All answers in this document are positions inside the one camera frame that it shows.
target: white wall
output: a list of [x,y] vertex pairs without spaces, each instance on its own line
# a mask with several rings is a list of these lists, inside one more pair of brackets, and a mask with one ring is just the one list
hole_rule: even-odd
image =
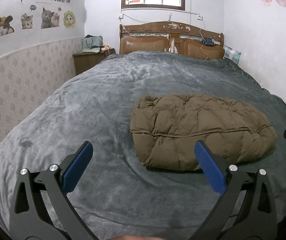
[[239,66],[286,102],[286,7],[276,0],[224,0],[225,44],[240,52]]
[[[30,6],[35,5],[36,10],[31,11]],[[43,7],[60,15],[60,27],[41,29],[41,14]],[[66,28],[63,24],[64,13],[73,11],[76,17],[75,26]],[[26,13],[33,14],[33,28],[22,30],[21,16]],[[51,41],[60,41],[84,36],[84,0],[70,0],[62,3],[49,0],[0,0],[0,17],[13,16],[10,26],[14,33],[0,37],[0,58],[15,51],[44,44]]]
[[[190,11],[190,0],[185,1],[186,11]],[[85,34],[102,35],[104,43],[119,52],[119,25],[117,15],[121,13],[121,0],[85,0],[86,20]],[[192,0],[193,13],[203,16],[206,30],[222,33],[224,30],[224,6],[223,0]],[[190,23],[190,14],[178,11],[172,12],[172,21]],[[123,10],[122,13],[140,21],[156,22],[169,19],[168,10]],[[124,16],[123,25],[141,24]],[[191,24],[203,27],[203,23],[192,15]]]

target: patterned wallpaper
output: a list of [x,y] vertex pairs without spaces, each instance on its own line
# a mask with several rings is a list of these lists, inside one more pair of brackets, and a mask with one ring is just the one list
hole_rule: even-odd
[[75,77],[80,39],[38,45],[0,60],[0,142],[57,88]]

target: leather headboard panel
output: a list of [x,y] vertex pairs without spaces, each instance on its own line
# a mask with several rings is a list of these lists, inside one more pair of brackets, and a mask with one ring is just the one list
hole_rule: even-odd
[[202,42],[200,41],[193,41],[193,40],[186,40],[184,42],[184,55],[188,57],[193,57],[197,59],[206,59],[207,53],[209,57],[207,59],[223,59],[224,57],[224,49],[221,46],[206,46],[202,47]]
[[128,54],[138,50],[164,51],[169,47],[169,40],[163,36],[121,38],[120,54]]

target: cat face sticker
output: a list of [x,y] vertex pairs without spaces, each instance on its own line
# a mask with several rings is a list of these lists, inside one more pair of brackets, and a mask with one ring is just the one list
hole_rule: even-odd
[[0,37],[14,32],[14,29],[9,24],[12,20],[13,17],[11,15],[0,17]]
[[59,27],[60,25],[60,16],[58,13],[54,13],[51,18],[51,27]]
[[41,29],[59,27],[60,16],[58,13],[46,10],[43,7]]
[[67,11],[64,13],[64,26],[66,28],[71,28],[75,25],[75,15],[73,14],[72,11]]
[[33,15],[27,16],[27,14],[23,14],[21,18],[22,22],[22,30],[24,29],[32,29],[33,28]]

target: folded cloth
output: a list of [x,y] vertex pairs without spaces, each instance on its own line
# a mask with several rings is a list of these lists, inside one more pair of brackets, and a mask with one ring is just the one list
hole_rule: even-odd
[[205,95],[142,96],[132,108],[131,134],[144,166],[194,171],[203,140],[227,164],[253,161],[275,147],[277,134],[251,104]]
[[241,52],[238,52],[237,50],[235,49],[232,49],[228,46],[224,46],[224,50],[225,50],[225,53],[224,53],[224,57],[223,58],[229,58],[231,59],[235,64],[238,64],[239,63],[239,59],[240,59],[240,56],[241,56]]
[[82,52],[93,52],[93,53],[99,53],[101,48],[93,48],[93,49],[83,49]]

